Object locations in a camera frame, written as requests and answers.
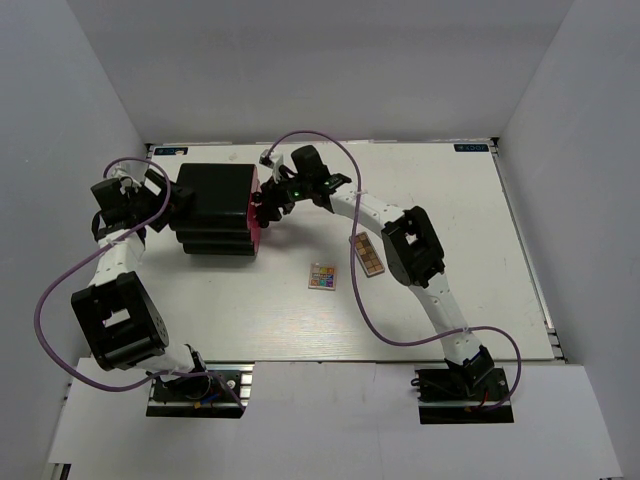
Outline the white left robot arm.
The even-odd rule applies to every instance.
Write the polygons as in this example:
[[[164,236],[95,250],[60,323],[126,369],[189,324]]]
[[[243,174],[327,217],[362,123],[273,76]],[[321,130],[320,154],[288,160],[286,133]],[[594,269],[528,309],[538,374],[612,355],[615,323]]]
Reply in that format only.
[[[146,250],[148,229],[161,231],[182,212],[193,192],[168,182],[154,170],[136,179],[121,169],[91,187],[99,205],[91,231],[99,248],[89,285],[71,297],[71,306],[98,365],[106,371],[143,369],[177,377],[188,398],[211,387],[211,374],[188,344],[172,344],[161,314],[136,270]]]

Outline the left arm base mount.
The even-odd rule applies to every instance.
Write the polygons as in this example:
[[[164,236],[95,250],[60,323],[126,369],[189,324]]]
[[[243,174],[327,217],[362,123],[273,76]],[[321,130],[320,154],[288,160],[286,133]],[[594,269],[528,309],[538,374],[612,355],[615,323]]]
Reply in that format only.
[[[253,364],[215,364],[207,368],[218,379],[154,380],[147,401],[151,418],[240,419],[243,410],[228,392],[232,390],[246,407],[253,382]]]

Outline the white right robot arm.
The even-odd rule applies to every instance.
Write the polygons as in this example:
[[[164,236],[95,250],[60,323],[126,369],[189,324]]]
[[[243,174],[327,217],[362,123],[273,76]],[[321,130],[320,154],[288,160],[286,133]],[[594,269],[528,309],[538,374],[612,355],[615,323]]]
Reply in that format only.
[[[257,197],[257,220],[265,228],[291,213],[296,203],[310,200],[320,208],[363,226],[383,243],[387,269],[409,288],[422,305],[441,342],[451,371],[453,390],[472,399],[488,385],[494,361],[488,349],[471,331],[451,292],[444,263],[444,249],[427,212],[421,207],[402,209],[363,190],[362,176],[351,180],[332,174],[318,150],[307,145],[291,154],[295,169],[284,165],[274,148],[265,150],[259,163],[271,169]]]

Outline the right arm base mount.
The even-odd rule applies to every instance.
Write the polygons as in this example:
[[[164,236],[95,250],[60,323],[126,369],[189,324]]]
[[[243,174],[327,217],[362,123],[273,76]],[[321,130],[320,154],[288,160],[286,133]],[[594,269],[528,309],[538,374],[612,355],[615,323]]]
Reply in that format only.
[[[421,425],[511,424],[510,401],[498,405],[509,392],[503,368],[495,368],[468,393],[447,369],[418,369],[411,380],[418,394]]]

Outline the pink black makeup drawer organizer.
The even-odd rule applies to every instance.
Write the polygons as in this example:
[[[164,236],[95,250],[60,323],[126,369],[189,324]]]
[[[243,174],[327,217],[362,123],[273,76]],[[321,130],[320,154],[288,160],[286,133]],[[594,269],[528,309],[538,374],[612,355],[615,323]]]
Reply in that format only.
[[[193,192],[169,226],[189,255],[257,255],[261,229],[252,195],[259,191],[254,164],[184,163],[177,185]]]

